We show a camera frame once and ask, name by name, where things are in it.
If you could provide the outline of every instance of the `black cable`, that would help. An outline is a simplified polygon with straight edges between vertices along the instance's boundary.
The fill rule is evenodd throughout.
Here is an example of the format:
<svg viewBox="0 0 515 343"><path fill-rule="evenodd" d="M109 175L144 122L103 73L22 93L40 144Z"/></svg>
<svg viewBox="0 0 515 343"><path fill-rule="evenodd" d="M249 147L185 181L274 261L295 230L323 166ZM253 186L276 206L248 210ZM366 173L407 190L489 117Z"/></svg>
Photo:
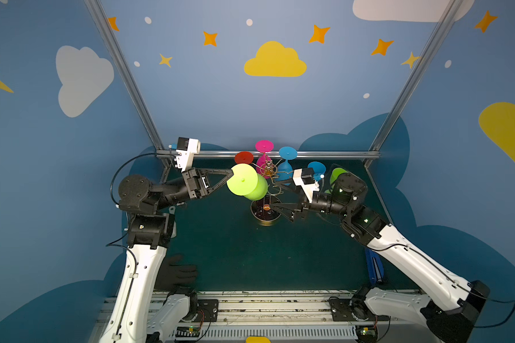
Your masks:
<svg viewBox="0 0 515 343"><path fill-rule="evenodd" d="M133 279L134 279L133 276L136 274L136 271L137 271L137 259L136 259L136 256L134 255L134 253L130 249L125 247L124 245L107 244L105 246L118 246L120 248L123 248L124 250L126 250L127 252L132 254L133 263L134 263L133 273L132 273L132 281L130 281L130 287L128 288L128 293L126 295L126 302L124 303L124 308L122 309L122 314L120 314L120 320L118 321L118 326L116 327L116 334L118 335L118 333L120 332L120 326L121 326L120 324L122 323L122 318L124 317L124 312L126 312L126 306L128 306L128 299L130 298L130 291L132 290L132 285L133 285Z"/></svg>
<svg viewBox="0 0 515 343"><path fill-rule="evenodd" d="M134 158L130 159L129 161L127 161L126 163L124 163L120 168L118 168L118 170L116 171L115 175L112 177L112 180L111 180L111 199L112 199L112 202L114 202L115 204L118 205L118 202L115 200L115 197L112 195L112 186L115 183L115 179L116 179L116 176L118 175L118 173L120 173L122 168L124 168L131 161L134 161L135 159L138 159L138 158L143 157L143 156L149 156L149 155L165 155L165 154L163 154L163 153L160 153L160 154L158 154L158 153L148 153L148 154L137 155L136 157L134 157Z"/></svg>
<svg viewBox="0 0 515 343"><path fill-rule="evenodd" d="M105 245L105 246L111 246L111 245L115 244L116 242L118 242L118 241L119 241L119 240L121 240L122 238L126 237L126 235L127 235L127 234L128 234L128 233L126 232L126 233L124 234L124 236L122 236L122 237L118 238L117 240L115 240L115 241L113 241L113 242L111 242L111 243L109 243L109 244L107 244L107 245Z"/></svg>
<svg viewBox="0 0 515 343"><path fill-rule="evenodd" d="M208 334L208 330L210 330L210 325L212 324L212 314L210 313L210 311L208 311L207 308L202 308L204 311L208 312L208 316L210 317L210 321L208 322L208 328L206 329L206 332L204 333L204 335L200 336L199 339L197 339L196 341L194 341L194 343L197 343L198 341L200 341L204 336L206 336Z"/></svg>
<svg viewBox="0 0 515 343"><path fill-rule="evenodd" d="M128 226L130 226L130 216L128 216L128 212L124 212L126 214L126 219L128 219ZM119 240L121 240L122 238L126 237L126 235L128 234L128 231L126 231L126 233L124 234L124 236L118 238L117 240L105 245L105 246L110 246L111 244L114 244L116 242L118 242Z"/></svg>
<svg viewBox="0 0 515 343"><path fill-rule="evenodd" d="M386 334L387 334L387 332L389 331L389 328L390 328L390 327L391 327L391 316L389 317L389 324L387 324L387 330L385 330L385 333L383 333L383 336L382 336L380 339L378 339L378 340L376 341L376 343L378 343L380 340L382 340L382 339L385 337L385 335L386 335Z"/></svg>
<svg viewBox="0 0 515 343"><path fill-rule="evenodd" d="M511 309L511 312L509 312L508 316L503 320L501 321L500 323L497 323L497 324L492 324L492 325L488 325L488 326L474 326L474 328L476 329L487 329L487 328L495 328L496 326L501 326L503 324L505 324L509 318L511 318L511 316L513 315L513 312L515 312L515 300L509 300L509 301L501 301L501 300L496 300L496 299L491 299L491 298L487 298L487 297L484 297L484 296L481 296L479 294L475 294L471 291L468 291L467 289L463 288L462 286L460 286L460 284L457 284L452 278L450 278L448 275L446 275L446 273L444 271L442 271L439 267L437 267L436 264L434 264L429 258L425 257L421 252L417 251L416 249L413 249L411 247L409 247L408 245L405 245L405 244L400 244L400 243L395 243L395 244L391 244L389 245L387 248L385 249L372 249L362 243L360 243L362 246L364 246L365 248L368 248L372 251L376 251L376 252L381 252L381 251L386 251L388 249L391 249L392 247L394 246L397 246L397 245L401 245L403 247L405 247L406 249L408 250L412 250L413 252L415 252L416 254L418 254L419 256L421 256L424 260L426 260L427 262L429 262L429 264L431 264L433 267L435 267L436 270L438 270L448 281L452 282L452 284L458 286L460 289L468 292L469 294L472 294L478 298L481 298L481 299L484 299L484 300L487 300L487 301L493 301L493 302L498 302L500 304L511 304L513 303L513 308Z"/></svg>
<svg viewBox="0 0 515 343"><path fill-rule="evenodd" d="M321 218L321 220L323 220L323 221L327 222L328 224L335 225L335 226L339 226L339 223L332 223L332 222L330 222L329 220L327 220L326 218L324 218L323 216L321 216L321 214L320 214L320 213L316 212L315 214L316 214L319 218Z"/></svg>

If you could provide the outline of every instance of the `painted cloud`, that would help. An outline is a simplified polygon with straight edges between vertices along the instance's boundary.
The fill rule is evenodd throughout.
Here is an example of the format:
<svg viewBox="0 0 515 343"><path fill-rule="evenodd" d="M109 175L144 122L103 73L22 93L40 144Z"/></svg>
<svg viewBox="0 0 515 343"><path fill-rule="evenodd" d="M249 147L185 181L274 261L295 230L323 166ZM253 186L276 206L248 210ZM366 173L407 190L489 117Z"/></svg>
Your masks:
<svg viewBox="0 0 515 343"><path fill-rule="evenodd" d="M466 15L475 0L464 0L456 20ZM438 22L450 0L355 0L353 13L364 20Z"/></svg>
<svg viewBox="0 0 515 343"><path fill-rule="evenodd" d="M65 45L55 56L57 75L63 86L59 90L59 106L71 118L77 117L112 83L112 64L88 47Z"/></svg>

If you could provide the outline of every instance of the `pink disc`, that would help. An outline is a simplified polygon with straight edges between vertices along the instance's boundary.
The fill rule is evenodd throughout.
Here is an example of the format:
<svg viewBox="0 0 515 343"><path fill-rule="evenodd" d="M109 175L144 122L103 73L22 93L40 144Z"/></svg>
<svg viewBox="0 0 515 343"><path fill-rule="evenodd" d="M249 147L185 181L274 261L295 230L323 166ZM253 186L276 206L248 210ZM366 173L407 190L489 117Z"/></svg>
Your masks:
<svg viewBox="0 0 515 343"><path fill-rule="evenodd" d="M265 177L266 179L269 178L269 176L266 176L264 175L264 172L265 172L265 161L271 161L271 158L268 156L268 155L261 155L261 157L259 157L257 159L257 165L256 166L256 172L259 174L259 175L263 175L263 177Z"/></svg>
<svg viewBox="0 0 515 343"><path fill-rule="evenodd" d="M259 141L256 143L256 150L262 154L273 151L273 147L274 145L272 141Z"/></svg>

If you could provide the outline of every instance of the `wall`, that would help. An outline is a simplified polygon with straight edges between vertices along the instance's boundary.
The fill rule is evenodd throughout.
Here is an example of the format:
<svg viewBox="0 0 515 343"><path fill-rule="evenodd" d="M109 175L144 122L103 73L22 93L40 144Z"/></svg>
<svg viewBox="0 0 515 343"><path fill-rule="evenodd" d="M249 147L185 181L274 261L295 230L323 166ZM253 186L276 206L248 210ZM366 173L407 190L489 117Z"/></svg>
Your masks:
<svg viewBox="0 0 515 343"><path fill-rule="evenodd" d="M448 0L102 4L165 144L317 150L390 111Z"/></svg>
<svg viewBox="0 0 515 343"><path fill-rule="evenodd" d="M381 152L370 170L395 225L492 298L515 299L515 0L477 0L454 24ZM478 325L510 309L488 302ZM510 340L515 314L470 341Z"/></svg>
<svg viewBox="0 0 515 343"><path fill-rule="evenodd" d="M110 60L82 0L0 1L0 342L87 341L116 291L109 183L151 143Z"/></svg>

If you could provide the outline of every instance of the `table surface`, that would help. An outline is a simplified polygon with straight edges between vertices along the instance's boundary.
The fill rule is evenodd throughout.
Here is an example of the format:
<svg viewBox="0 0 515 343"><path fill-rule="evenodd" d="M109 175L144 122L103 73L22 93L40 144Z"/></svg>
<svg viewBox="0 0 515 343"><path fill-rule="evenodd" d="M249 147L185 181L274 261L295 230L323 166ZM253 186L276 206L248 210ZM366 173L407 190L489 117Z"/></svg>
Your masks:
<svg viewBox="0 0 515 343"><path fill-rule="evenodd" d="M131 173L156 180L161 169L156 161L142 158ZM309 162L294 160L291 164L301 168ZM369 186L365 205L385 217L360 161L321 162L327 168L337 163L362 178ZM233 165L231 159L194 162L200 168ZM172 170L170 178L178 175ZM290 196L282 194L280 198L282 202L293 202ZM351 290L369 282L364 248L339 226L325 223L315 214L295 223L281 217L272 226L261 226L250 212L250 203L222 187L205 199L177 207L177 237L172 239L167 256L182 254L181 263L198 266L196 290ZM325 218L338 220L334 216ZM382 288L417 288L391 263L383 258L382 261L387 279Z"/></svg>

